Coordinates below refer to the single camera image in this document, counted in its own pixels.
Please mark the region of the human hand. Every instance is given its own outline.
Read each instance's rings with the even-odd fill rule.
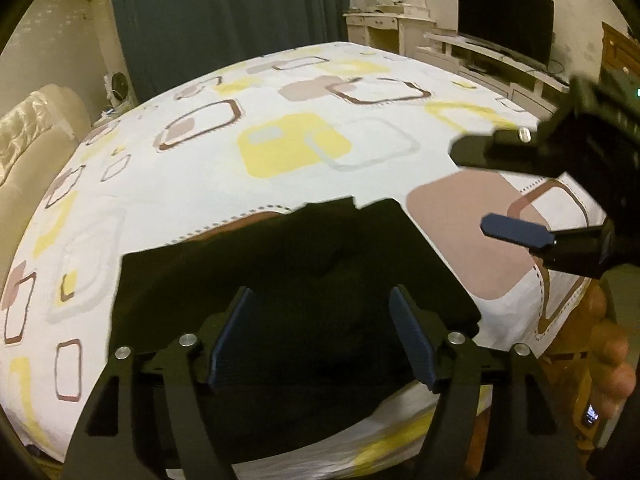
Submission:
[[[605,318],[604,291],[599,286],[592,287],[587,301],[591,315],[598,320],[589,341],[591,403],[600,416],[611,418],[635,389],[636,371],[625,361],[629,348],[625,330]]]

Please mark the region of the bed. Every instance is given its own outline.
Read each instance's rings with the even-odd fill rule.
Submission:
[[[40,201],[2,295],[0,402],[14,428],[63,461],[106,362],[123,254],[344,196],[402,205],[480,309],[478,344],[542,354],[588,280],[485,238],[479,221],[566,229],[604,212],[568,176],[459,170],[447,155],[464,132],[536,124],[459,76],[331,43],[204,75],[92,131]],[[409,384],[329,439],[234,467],[241,479],[372,472],[417,453],[436,402]],[[484,389],[479,412],[489,403]]]

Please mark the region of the vanity table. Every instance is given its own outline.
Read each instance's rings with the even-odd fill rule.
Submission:
[[[413,58],[423,44],[424,33],[435,25],[430,18],[394,12],[349,12],[344,16],[351,43]]]
[[[349,41],[415,57],[416,48],[424,44],[424,33],[435,26],[425,0],[377,2],[366,10],[345,13]]]

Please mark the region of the beige cushion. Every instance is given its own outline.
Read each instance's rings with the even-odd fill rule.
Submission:
[[[56,124],[66,129],[82,142],[91,131],[91,119],[82,99],[71,88],[47,85],[37,92],[47,103],[47,108]]]
[[[31,93],[0,119],[0,185],[18,157],[54,125],[79,142],[91,130],[91,121],[81,99],[69,88],[57,85],[47,85]]]
[[[22,152],[52,126],[53,120],[47,104],[37,94],[29,95],[0,119],[0,185],[6,180]]]
[[[33,213],[77,147],[62,127],[50,128],[15,161],[0,186],[0,290]]]

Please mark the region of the metal screw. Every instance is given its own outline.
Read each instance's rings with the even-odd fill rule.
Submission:
[[[195,334],[183,334],[180,336],[180,346],[193,346],[196,344],[198,337]]]
[[[518,137],[522,142],[531,142],[531,130],[523,126],[518,130]]]
[[[131,355],[131,348],[128,346],[121,346],[116,350],[116,359],[126,359]]]
[[[531,353],[531,348],[524,343],[517,343],[513,349],[516,351],[516,354],[521,356],[529,355]]]
[[[447,339],[454,345],[462,345],[465,342],[465,335],[460,332],[449,332]]]

